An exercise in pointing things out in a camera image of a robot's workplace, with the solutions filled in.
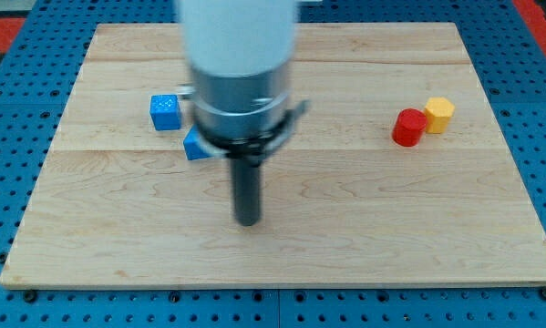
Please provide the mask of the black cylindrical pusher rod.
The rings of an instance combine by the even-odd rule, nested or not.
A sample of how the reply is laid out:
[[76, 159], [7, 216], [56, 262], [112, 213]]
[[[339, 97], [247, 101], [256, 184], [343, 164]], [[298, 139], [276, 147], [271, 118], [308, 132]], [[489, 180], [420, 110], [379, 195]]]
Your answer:
[[252, 226], [261, 218], [261, 170], [244, 159], [231, 160], [234, 218], [242, 226]]

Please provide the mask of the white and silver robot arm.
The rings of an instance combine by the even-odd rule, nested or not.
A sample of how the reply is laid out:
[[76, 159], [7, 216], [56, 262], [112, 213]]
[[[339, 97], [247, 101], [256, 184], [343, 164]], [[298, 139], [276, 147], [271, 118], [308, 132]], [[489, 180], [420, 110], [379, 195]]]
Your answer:
[[295, 0], [179, 0], [202, 139], [230, 161], [232, 209], [242, 226], [262, 217], [261, 166], [292, 136], [306, 102], [290, 108]]

